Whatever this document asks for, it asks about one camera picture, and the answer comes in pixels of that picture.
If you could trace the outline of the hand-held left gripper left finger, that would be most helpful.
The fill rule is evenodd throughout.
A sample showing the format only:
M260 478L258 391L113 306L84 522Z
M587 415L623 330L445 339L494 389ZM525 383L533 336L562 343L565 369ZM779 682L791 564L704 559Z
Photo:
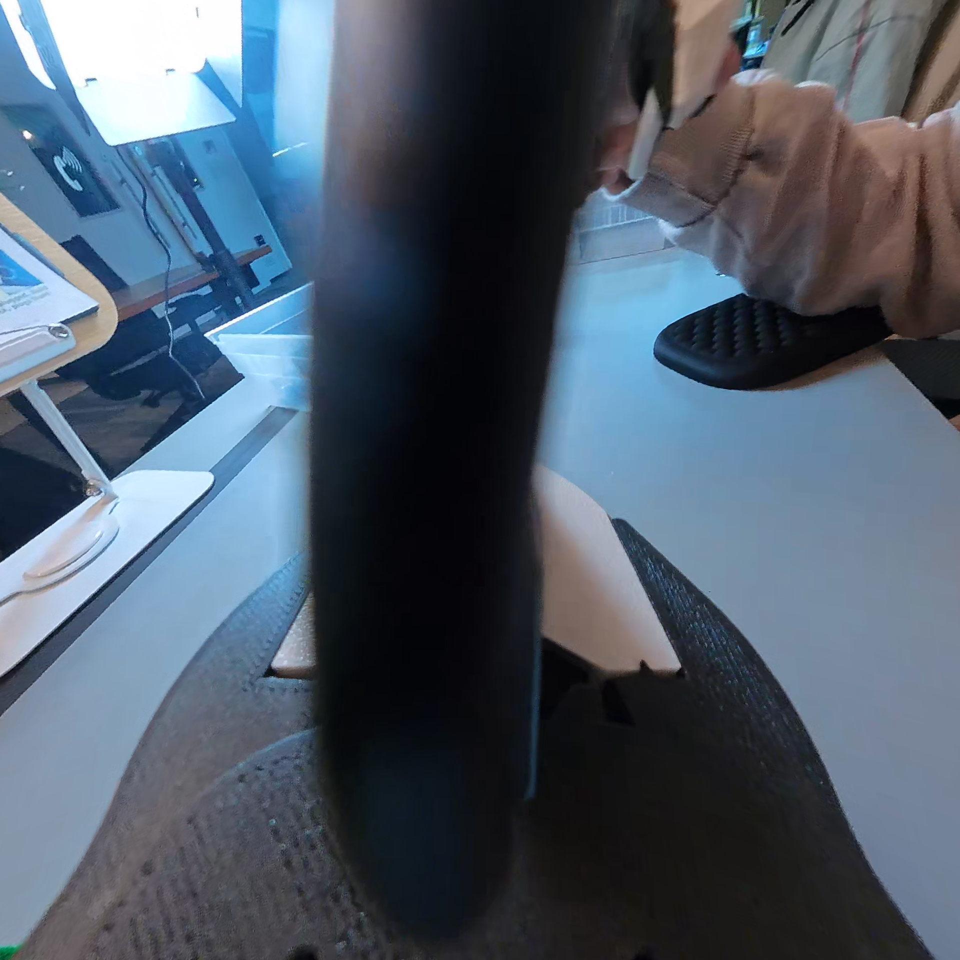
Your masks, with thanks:
M313 679L316 674L314 597L306 596L270 662L270 676Z

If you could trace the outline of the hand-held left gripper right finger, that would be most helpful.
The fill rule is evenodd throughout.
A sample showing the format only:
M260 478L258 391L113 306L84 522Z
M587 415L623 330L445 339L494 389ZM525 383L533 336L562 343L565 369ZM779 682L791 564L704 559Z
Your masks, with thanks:
M546 639L604 676L642 667L678 675L678 655L606 511L543 465L534 469L534 506Z

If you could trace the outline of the slim grey usb hub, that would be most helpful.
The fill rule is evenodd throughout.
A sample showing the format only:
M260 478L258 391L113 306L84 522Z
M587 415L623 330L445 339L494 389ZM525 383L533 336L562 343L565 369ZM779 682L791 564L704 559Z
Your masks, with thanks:
M337 2L312 252L320 783L371 912L498 894L535 774L532 475L616 2Z

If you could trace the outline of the clear plastic box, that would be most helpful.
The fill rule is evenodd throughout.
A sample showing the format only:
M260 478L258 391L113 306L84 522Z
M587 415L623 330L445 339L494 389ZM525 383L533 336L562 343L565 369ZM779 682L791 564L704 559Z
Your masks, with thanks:
M307 283L206 334L268 405L310 408L313 299Z

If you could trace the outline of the person's right hand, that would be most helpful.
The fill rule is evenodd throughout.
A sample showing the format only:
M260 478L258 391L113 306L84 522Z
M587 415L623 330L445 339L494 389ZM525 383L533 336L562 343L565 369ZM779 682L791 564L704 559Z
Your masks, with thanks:
M638 121L607 125L598 141L596 178L599 189L610 197L630 189L635 178L630 174L631 155L637 136Z

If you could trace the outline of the black padded wrist rest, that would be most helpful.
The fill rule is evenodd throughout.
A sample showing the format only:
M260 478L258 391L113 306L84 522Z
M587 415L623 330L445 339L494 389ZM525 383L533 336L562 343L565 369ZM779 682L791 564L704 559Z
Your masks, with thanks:
M736 294L667 325L653 354L660 365L702 385L753 391L806 377L891 334L877 307L807 317Z

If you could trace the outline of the black office chair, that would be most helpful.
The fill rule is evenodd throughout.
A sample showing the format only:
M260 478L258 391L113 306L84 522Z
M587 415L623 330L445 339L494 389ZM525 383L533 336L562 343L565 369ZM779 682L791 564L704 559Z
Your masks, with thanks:
M223 356L199 326L217 307L213 294L186 294L169 302L164 316L152 308L135 314L118 323L106 345L62 366L56 375L82 382L111 402L144 393L153 404L170 393L197 400L199 377Z

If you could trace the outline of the brown top office desk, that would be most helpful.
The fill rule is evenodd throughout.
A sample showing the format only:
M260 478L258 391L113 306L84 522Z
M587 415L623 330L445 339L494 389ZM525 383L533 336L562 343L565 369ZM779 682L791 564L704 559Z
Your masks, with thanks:
M111 294L118 322L125 322L176 297L210 286L220 279L219 270L215 267L194 264L173 268L169 274L162 272L126 286Z

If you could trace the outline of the printed paper sheets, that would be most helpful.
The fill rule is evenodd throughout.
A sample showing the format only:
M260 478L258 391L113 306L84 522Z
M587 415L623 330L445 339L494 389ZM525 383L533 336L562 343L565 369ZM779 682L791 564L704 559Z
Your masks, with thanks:
M1 227L1 379L18 377L68 353L71 326L98 311L18 234Z

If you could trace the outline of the black wall sign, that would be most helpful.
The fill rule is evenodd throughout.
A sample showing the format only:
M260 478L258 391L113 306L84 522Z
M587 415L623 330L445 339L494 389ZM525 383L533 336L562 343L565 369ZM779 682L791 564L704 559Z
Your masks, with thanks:
M27 107L17 122L31 152L81 219L120 209L72 134L47 108Z

